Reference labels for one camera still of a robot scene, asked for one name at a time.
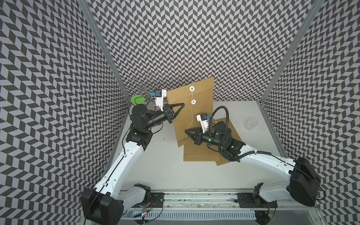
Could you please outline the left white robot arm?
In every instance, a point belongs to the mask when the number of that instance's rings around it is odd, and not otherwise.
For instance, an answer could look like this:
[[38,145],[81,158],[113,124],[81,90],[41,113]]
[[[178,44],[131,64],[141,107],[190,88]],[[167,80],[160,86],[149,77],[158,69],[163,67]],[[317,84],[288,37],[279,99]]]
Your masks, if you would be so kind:
[[131,125],[123,145],[123,150],[104,177],[93,188],[85,188],[81,194],[81,204],[85,220],[100,225],[116,225],[123,213],[132,206],[142,207],[151,203],[151,188],[136,184],[130,190],[121,192],[124,181],[135,162],[149,145],[152,128],[172,123],[184,103],[165,104],[162,110],[149,110],[139,104],[132,108]]

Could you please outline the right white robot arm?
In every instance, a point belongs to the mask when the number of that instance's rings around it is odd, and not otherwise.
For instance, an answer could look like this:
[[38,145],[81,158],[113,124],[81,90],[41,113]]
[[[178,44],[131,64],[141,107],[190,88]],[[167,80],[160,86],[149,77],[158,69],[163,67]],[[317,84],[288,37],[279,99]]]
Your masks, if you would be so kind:
[[258,183],[251,196],[245,199],[248,204],[260,208],[278,200],[295,200],[302,205],[313,207],[318,201],[320,177],[307,159],[284,158],[257,150],[234,139],[225,122],[215,124],[213,131],[195,127],[186,129],[185,133],[196,145],[205,143],[210,147],[216,146],[216,151],[229,162],[248,163],[282,177],[278,182]]

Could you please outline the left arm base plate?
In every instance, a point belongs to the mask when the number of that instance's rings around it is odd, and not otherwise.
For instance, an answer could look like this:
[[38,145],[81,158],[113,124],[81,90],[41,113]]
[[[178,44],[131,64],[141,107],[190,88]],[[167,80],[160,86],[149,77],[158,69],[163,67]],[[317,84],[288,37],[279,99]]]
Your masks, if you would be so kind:
[[137,203],[133,208],[162,208],[165,198],[165,193],[163,192],[151,192],[151,194],[146,194],[145,199],[141,203]]

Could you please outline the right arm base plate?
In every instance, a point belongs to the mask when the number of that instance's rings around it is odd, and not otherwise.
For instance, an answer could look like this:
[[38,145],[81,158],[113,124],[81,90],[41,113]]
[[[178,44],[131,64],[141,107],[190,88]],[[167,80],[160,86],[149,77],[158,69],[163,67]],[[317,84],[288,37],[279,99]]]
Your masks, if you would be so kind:
[[237,199],[235,202],[239,204],[240,208],[250,208],[250,209],[275,209],[278,208],[276,201],[267,202],[262,199],[259,195],[254,195],[252,193],[237,193]]

